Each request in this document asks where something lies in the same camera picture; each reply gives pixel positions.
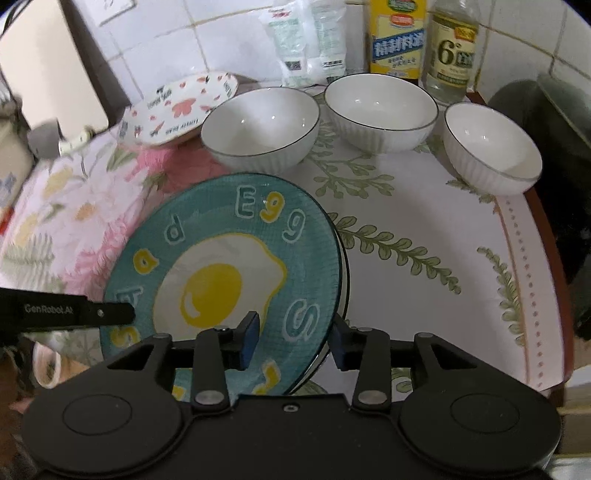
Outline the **white cup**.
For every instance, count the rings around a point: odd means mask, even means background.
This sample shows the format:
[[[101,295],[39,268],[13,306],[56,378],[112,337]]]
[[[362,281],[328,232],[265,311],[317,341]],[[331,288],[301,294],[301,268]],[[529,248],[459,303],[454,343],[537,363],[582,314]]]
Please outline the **white cup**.
[[[55,388],[61,377],[60,354],[45,345],[36,343],[32,353],[32,370],[35,380],[42,388]]]

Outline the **teal fried egg plate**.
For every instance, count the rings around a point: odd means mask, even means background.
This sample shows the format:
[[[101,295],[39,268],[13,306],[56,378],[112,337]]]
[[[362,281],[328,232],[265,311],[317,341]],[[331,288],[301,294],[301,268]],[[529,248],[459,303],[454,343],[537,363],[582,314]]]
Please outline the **teal fried egg plate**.
[[[341,258],[332,221],[303,188],[242,173],[204,181],[150,214],[124,246],[108,302],[135,310],[104,327],[112,357],[156,333],[192,340],[259,314],[249,368],[226,374],[231,397],[287,394],[311,365],[335,315]]]

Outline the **yellow label cooking wine bottle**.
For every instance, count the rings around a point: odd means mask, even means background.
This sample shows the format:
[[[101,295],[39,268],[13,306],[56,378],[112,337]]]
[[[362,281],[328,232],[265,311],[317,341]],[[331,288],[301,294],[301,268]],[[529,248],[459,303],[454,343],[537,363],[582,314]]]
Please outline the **yellow label cooking wine bottle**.
[[[423,0],[370,0],[370,73],[419,82],[426,15]]]

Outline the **white cutting board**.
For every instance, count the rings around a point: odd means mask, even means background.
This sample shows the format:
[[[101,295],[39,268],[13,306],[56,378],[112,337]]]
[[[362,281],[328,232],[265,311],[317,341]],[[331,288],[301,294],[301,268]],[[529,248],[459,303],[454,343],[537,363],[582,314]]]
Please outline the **white cutting board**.
[[[104,25],[103,1],[1,3],[1,73],[31,128],[55,120],[62,135],[100,133],[130,104],[108,56],[116,53]]]

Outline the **white rice cooker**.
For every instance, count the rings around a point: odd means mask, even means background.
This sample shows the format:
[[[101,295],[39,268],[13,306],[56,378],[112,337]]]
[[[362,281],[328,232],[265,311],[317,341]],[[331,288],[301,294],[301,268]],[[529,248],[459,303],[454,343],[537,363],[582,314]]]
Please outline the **white rice cooker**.
[[[31,173],[34,157],[28,148],[28,126],[23,120],[20,104],[8,87],[1,84],[0,181],[1,219],[15,203],[21,188]]]

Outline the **pink lovely bear plate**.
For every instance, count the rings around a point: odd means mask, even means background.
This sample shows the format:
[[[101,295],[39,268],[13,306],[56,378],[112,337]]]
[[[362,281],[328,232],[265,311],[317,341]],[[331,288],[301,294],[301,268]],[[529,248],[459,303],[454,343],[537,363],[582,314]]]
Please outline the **pink lovely bear plate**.
[[[117,139],[128,148],[157,148],[197,134],[207,116],[237,90],[238,78],[224,71],[172,81],[126,108]]]

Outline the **black wok with lid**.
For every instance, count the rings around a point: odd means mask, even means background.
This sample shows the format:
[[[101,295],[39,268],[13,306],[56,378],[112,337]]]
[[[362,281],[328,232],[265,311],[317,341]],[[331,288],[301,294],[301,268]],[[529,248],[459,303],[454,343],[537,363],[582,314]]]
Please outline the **black wok with lid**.
[[[502,87],[488,101],[538,147],[534,186],[569,286],[575,335],[590,338],[590,95],[548,74]]]

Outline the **white wall socket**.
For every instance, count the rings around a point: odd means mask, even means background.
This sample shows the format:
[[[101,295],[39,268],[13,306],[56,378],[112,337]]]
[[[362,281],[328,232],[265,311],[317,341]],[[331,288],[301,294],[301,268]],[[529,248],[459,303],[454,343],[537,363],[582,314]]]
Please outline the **white wall socket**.
[[[131,10],[136,6],[135,0],[86,0],[93,22],[102,26],[115,17]]]

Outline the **white Morning Honey plate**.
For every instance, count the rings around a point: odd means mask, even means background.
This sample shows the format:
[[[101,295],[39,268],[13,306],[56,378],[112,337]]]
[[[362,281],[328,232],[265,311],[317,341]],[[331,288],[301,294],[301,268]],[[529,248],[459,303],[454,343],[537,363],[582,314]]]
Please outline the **white Morning Honey plate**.
[[[349,297],[351,296],[349,293],[349,260],[348,257],[346,257],[345,245],[342,243],[341,237],[339,237],[339,232],[335,227],[332,227],[332,231],[335,233],[335,239],[337,239],[339,247],[339,258],[341,258],[341,281],[339,281],[339,288],[341,288],[341,291],[339,291],[338,303],[335,307],[335,315],[345,319],[346,312],[348,312],[349,309]],[[325,340],[325,342],[322,343],[321,350],[315,355],[314,360],[312,360],[311,365],[304,371],[301,378],[297,380],[294,387],[291,387],[290,390],[287,391],[287,395],[327,395],[328,391],[325,390],[325,387],[322,387],[318,381],[315,381],[314,377],[315,373],[317,373],[324,365],[328,356],[329,343],[328,340]]]

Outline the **white salt bag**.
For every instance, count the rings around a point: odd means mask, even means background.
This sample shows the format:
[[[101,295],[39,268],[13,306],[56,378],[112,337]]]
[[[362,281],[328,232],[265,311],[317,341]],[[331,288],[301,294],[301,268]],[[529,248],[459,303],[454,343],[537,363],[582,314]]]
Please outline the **white salt bag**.
[[[276,1],[259,16],[273,42],[281,84],[328,85],[346,75],[346,3]]]

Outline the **floral tablecloth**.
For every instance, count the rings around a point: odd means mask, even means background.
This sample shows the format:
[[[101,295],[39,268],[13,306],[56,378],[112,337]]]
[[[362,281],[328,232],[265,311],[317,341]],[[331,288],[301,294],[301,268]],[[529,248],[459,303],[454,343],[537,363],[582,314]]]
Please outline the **floral tablecloth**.
[[[346,319],[409,340],[430,331],[536,390],[566,354],[545,247],[527,200],[455,178],[431,136],[393,156],[353,148],[322,118],[286,178],[327,211],[349,259]],[[1,284],[103,297],[133,231],[161,204],[222,173],[197,141],[137,153],[113,133],[38,164],[1,237]]]

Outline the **white ribbed bowl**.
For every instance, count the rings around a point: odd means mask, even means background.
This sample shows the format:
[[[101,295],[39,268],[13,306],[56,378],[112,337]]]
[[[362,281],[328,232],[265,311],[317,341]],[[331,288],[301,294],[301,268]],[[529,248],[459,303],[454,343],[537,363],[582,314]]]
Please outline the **white ribbed bowl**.
[[[422,144],[439,116],[421,87],[383,74],[356,74],[325,89],[325,107],[342,140],[372,154],[406,152]]]
[[[280,174],[304,160],[318,138],[321,108],[303,91],[252,90],[216,108],[201,141],[231,172]]]
[[[487,106],[457,103],[444,115],[444,146],[458,174],[495,196],[529,190],[542,173],[542,156],[513,120]]]

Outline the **clear white vinegar bottle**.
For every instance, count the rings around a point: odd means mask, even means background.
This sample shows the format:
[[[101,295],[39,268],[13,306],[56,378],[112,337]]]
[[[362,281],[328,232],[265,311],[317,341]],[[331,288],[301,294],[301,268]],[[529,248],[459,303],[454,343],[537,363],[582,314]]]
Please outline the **clear white vinegar bottle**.
[[[429,13],[425,89],[441,104],[463,100],[473,71],[479,34],[477,1],[436,1]]]

